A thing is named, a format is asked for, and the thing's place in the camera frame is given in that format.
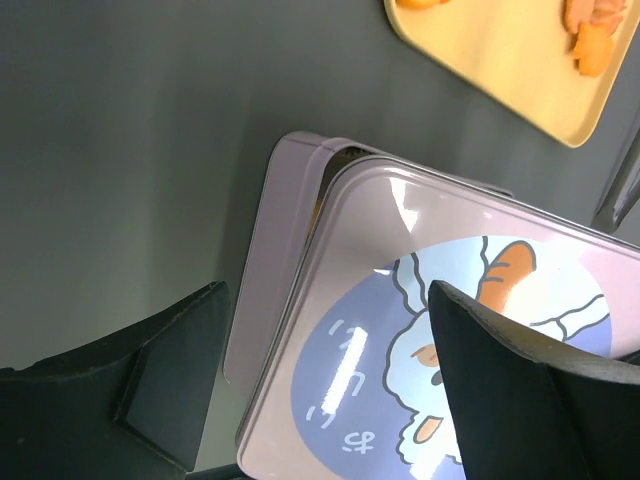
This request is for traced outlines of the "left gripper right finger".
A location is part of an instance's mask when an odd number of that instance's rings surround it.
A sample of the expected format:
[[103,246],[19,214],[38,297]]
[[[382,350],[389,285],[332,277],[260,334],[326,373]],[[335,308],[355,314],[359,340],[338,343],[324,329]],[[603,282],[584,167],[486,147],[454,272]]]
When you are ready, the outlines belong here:
[[444,281],[428,300],[467,478],[638,478],[638,353],[577,349]]

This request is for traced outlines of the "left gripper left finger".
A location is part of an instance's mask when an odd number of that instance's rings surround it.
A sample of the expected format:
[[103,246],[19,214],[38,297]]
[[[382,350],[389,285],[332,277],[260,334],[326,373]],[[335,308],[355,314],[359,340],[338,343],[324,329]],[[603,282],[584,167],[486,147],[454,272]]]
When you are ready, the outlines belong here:
[[182,479],[195,468],[229,290],[213,282],[124,329],[1,372],[5,479]]

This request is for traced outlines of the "silver tin lid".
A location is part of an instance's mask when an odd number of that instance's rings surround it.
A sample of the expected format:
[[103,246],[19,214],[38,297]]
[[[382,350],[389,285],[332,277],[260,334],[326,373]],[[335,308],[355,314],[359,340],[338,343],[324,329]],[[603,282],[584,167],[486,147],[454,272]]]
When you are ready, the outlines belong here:
[[639,346],[639,249],[386,155],[332,179],[237,436],[255,479],[461,479],[428,288],[606,357]]

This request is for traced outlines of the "metal tongs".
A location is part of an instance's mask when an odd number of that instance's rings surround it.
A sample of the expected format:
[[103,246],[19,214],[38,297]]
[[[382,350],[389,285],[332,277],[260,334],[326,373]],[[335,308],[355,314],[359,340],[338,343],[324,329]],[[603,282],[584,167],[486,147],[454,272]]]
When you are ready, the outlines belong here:
[[639,113],[616,157],[591,227],[613,234],[639,200]]

